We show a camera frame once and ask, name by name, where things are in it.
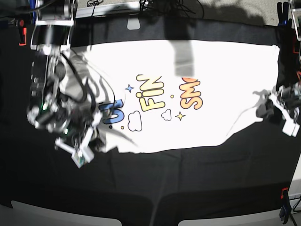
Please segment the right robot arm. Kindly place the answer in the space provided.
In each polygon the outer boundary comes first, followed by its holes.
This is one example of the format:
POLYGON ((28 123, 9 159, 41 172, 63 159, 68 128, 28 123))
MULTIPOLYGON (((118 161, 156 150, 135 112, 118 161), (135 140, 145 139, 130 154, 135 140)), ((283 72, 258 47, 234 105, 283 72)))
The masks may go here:
POLYGON ((104 147, 97 128, 96 98, 67 57, 75 25, 75 0, 39 0, 31 49, 30 102, 27 121, 36 129, 63 136, 63 145, 77 153, 104 147))

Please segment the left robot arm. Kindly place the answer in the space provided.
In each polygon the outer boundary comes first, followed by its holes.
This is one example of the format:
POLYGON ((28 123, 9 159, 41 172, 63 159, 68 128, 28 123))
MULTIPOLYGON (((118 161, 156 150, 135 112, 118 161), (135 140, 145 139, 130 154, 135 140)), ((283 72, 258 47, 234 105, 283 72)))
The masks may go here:
POLYGON ((277 3, 277 27, 266 26, 258 29, 255 34, 259 37, 258 44, 275 44, 279 47, 277 60, 278 76, 276 87, 265 91, 263 101, 256 107, 256 116, 273 121, 280 120, 279 104, 284 112, 299 122, 301 114, 301 32, 292 29, 294 16, 289 18, 293 9, 300 9, 299 0, 287 0, 277 3))

